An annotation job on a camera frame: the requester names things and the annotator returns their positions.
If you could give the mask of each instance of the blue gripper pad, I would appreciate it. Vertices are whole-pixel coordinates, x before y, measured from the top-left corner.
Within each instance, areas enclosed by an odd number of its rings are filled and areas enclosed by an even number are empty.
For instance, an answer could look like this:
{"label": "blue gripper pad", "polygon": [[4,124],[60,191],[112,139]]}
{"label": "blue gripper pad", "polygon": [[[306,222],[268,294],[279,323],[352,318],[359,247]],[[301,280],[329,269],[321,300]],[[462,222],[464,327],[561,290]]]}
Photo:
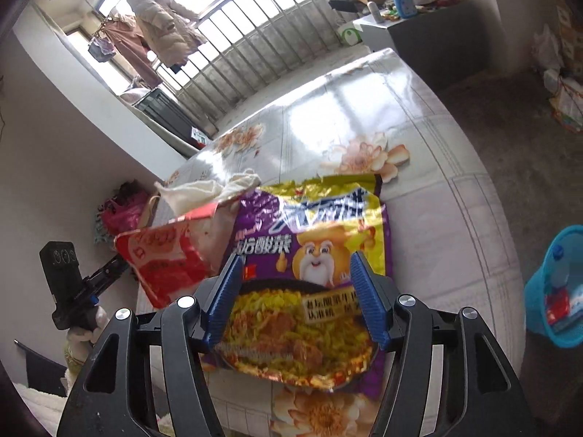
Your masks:
{"label": "blue gripper pad", "polygon": [[372,341],[378,343],[381,350],[386,350],[391,342],[388,326],[392,303],[384,293],[379,280],[386,282],[392,280],[375,274],[362,252],[352,254],[351,279]]}
{"label": "blue gripper pad", "polygon": [[202,306],[203,341],[212,349],[223,338],[231,309],[243,281],[243,258],[231,255]]}

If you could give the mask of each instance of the blue bottle cap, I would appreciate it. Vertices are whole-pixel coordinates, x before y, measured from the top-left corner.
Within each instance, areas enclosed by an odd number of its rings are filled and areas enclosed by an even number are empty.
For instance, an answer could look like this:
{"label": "blue bottle cap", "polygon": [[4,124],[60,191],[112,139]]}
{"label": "blue bottle cap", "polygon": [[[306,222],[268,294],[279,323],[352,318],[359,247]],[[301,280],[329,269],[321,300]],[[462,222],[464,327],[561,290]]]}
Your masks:
{"label": "blue bottle cap", "polygon": [[559,261],[565,256],[565,250],[561,245],[553,246],[553,259]]}

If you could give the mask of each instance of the jacket sleeve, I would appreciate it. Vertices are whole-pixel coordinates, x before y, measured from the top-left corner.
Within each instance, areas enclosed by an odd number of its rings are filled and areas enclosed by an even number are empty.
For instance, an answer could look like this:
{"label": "jacket sleeve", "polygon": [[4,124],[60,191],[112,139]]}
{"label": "jacket sleeve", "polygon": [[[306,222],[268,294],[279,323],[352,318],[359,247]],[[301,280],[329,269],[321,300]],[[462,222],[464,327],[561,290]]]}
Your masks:
{"label": "jacket sleeve", "polygon": [[154,0],[127,0],[132,11],[141,20],[169,31],[174,28],[174,18]]}
{"label": "jacket sleeve", "polygon": [[198,13],[195,13],[191,9],[186,8],[186,6],[181,5],[180,3],[176,3],[174,0],[161,0],[168,6],[168,8],[172,9],[172,11],[176,12],[176,14],[181,15],[183,18],[188,18],[190,21],[195,22],[198,21],[200,18],[198,17]]}

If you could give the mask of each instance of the blue plastic bucket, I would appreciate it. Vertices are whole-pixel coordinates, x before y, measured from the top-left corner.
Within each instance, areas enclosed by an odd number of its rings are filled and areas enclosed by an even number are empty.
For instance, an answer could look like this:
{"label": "blue plastic bucket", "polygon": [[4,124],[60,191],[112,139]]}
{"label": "blue plastic bucket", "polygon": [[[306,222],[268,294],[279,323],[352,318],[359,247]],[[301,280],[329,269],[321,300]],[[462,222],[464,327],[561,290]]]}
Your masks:
{"label": "blue plastic bucket", "polygon": [[[557,251],[562,252],[559,259]],[[524,287],[527,328],[546,335],[556,346],[569,349],[583,343],[583,318],[564,330],[555,332],[547,321],[544,303],[545,296],[551,289],[553,273],[557,268],[565,266],[565,263],[559,265],[559,261],[567,261],[570,267],[568,290],[583,286],[583,225],[567,227],[555,237],[544,256],[543,264]]]}

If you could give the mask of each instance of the purple and yellow package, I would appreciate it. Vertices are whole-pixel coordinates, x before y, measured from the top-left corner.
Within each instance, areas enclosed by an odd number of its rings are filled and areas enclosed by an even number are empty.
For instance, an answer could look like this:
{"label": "purple and yellow package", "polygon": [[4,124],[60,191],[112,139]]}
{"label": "purple and yellow package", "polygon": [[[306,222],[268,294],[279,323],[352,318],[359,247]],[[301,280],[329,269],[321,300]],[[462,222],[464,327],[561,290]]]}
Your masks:
{"label": "purple and yellow package", "polygon": [[378,397],[385,356],[366,330],[350,257],[363,251],[375,273],[392,273],[380,187],[374,175],[331,176],[263,186],[240,198],[227,252],[244,255],[246,264],[217,346],[226,366],[288,385],[342,386]]}

